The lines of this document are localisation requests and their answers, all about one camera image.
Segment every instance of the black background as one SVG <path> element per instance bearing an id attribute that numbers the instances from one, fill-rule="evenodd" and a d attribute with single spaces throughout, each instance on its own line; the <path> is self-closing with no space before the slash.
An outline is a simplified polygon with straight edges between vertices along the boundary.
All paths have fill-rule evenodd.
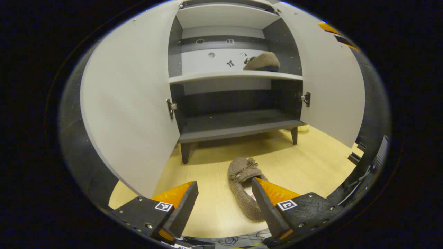
<path id="1" fill-rule="evenodd" d="M 87 35 L 136 3 L 2 2 L 2 109 L 7 116 L 2 247 L 153 247 L 89 203 L 64 166 L 51 161 L 45 140 L 45 131 L 55 122 L 50 119 L 45 126 L 45 102 L 58 69 Z M 385 190 L 371 206 L 371 200 L 362 202 L 359 209 L 369 207 L 350 224 L 302 246 L 313 242 L 316 248 L 436 248 L 441 236 L 437 224 L 442 224 L 436 194 L 441 179 L 441 146 L 436 140 L 441 135 L 441 64 L 436 59 L 441 50 L 436 42 L 440 6 L 436 0 L 295 3 L 338 27 L 366 53 L 385 82 L 394 120 L 394 153 L 387 167 L 395 174 L 392 179 L 386 176 Z"/>

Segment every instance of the dark gray shelf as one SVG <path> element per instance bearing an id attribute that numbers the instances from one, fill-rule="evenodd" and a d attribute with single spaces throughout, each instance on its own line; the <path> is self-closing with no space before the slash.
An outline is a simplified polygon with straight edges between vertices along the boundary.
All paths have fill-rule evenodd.
<path id="1" fill-rule="evenodd" d="M 220 113 L 186 119 L 179 142 L 192 143 L 269 132 L 305 125 L 278 109 Z"/>

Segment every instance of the cabinet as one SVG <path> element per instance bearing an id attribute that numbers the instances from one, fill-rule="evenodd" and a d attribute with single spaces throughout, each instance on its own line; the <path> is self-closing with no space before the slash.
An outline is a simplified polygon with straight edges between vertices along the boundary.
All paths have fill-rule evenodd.
<path id="1" fill-rule="evenodd" d="M 152 196 L 177 142 L 186 162 L 193 142 L 303 124 L 348 146 L 357 137 L 364 109 L 363 82 L 352 69 L 359 72 L 358 64 L 320 27 L 300 28 L 300 18 L 312 28 L 314 17 L 285 3 L 210 2 L 174 0 L 140 13 L 105 36 L 87 62 L 86 131 L 138 195 Z M 312 46 L 323 54 L 311 55 Z M 263 51 L 277 55 L 278 73 L 242 70 Z M 349 90 L 353 96 L 343 98 Z M 309 107 L 301 100 L 307 92 Z M 177 107 L 172 118 L 167 100 Z"/>

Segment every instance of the white shelf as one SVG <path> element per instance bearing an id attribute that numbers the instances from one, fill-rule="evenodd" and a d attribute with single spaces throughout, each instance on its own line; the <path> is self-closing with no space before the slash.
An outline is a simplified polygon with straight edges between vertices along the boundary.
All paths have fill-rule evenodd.
<path id="1" fill-rule="evenodd" d="M 211 78 L 229 78 L 229 77 L 258 77 L 269 79 L 288 79 L 288 80 L 303 80 L 302 76 L 294 74 L 276 73 L 268 71 L 230 71 L 230 72 L 212 72 L 204 74 L 188 74 L 169 78 L 170 84 L 176 84 L 181 82 L 193 81 L 193 80 L 205 80 Z"/>
<path id="2" fill-rule="evenodd" d="M 183 29 L 203 26 L 238 26 L 264 29 L 280 19 L 276 14 L 234 4 L 208 4 L 177 12 Z"/>

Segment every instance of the slipper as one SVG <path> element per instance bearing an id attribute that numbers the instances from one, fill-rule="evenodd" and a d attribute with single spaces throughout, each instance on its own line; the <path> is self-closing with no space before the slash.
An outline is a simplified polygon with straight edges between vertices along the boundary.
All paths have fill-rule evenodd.
<path id="1" fill-rule="evenodd" d="M 277 56 L 272 52 L 264 52 L 257 57 L 252 57 L 245 60 L 246 66 L 243 70 L 259 70 L 278 72 L 280 62 Z"/>
<path id="2" fill-rule="evenodd" d="M 257 166 L 258 164 L 252 158 L 236 158 L 229 165 L 228 180 L 229 187 L 246 217 L 254 221 L 263 221 L 263 214 L 257 201 L 251 194 L 246 193 L 244 186 L 242 186 L 243 183 L 251 182 L 254 177 L 267 181 Z"/>

